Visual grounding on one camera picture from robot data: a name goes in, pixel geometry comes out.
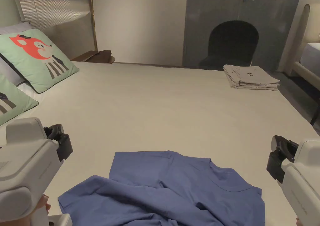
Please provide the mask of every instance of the blue t-shirt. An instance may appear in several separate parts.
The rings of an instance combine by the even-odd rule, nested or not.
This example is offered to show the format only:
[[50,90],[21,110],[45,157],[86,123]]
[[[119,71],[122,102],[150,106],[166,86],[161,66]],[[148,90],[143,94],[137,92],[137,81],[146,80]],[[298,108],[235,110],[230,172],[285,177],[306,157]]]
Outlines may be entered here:
[[58,200],[75,226],[263,226],[261,195],[208,158],[117,152],[109,179],[92,176]]

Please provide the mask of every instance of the folded beige fabric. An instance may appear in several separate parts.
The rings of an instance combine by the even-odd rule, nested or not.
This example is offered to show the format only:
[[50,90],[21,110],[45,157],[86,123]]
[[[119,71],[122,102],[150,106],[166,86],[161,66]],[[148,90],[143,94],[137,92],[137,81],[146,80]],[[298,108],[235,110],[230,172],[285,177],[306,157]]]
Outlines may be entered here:
[[236,83],[254,83],[254,84],[272,84],[278,83],[280,80],[272,78],[261,67],[239,67],[233,65],[225,65],[223,67],[229,74],[230,78]]
[[224,72],[231,88],[278,91],[280,81],[260,67],[225,65]]

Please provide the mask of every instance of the concrete wall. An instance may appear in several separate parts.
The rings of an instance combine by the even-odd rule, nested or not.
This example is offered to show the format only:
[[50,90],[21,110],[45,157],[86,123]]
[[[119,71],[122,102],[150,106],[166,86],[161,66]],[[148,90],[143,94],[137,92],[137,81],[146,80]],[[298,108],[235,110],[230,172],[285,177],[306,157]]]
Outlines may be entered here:
[[181,66],[187,0],[93,0],[98,50],[117,62]]
[[303,12],[303,8],[305,7],[306,4],[308,3],[320,3],[320,0],[300,0],[298,7],[297,7],[297,11],[296,14],[294,16],[293,19],[293,23],[290,29],[290,33],[287,39],[287,43],[285,45],[282,57],[281,57],[281,61],[279,64],[279,68],[278,71],[285,71],[287,73],[291,72],[291,64],[290,64],[290,58],[288,58],[289,52],[291,50],[292,47],[292,43],[294,40],[294,37],[296,35],[296,31],[298,28],[298,24],[299,24],[299,20],[301,18],[301,14]]

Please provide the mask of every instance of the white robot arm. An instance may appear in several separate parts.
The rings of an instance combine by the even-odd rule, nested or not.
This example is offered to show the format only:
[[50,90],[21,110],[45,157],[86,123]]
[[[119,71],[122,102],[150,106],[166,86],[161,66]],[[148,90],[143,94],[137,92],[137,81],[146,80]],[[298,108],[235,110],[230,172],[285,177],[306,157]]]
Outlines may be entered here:
[[[43,128],[37,118],[15,120],[6,127],[6,137],[7,145],[0,149],[0,222],[29,215],[72,153],[62,126]],[[49,222],[72,225],[68,214],[51,216],[50,220],[45,207],[31,217],[32,226]]]
[[320,225],[320,139],[301,144],[274,136],[267,170],[304,226]]

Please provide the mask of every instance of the fox print pillow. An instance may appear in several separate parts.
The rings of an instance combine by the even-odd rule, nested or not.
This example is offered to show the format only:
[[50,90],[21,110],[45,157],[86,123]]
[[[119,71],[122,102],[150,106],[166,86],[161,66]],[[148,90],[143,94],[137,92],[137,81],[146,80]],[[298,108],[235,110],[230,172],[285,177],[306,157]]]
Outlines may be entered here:
[[0,35],[0,57],[37,93],[79,71],[39,29]]
[[38,104],[0,74],[0,125]]

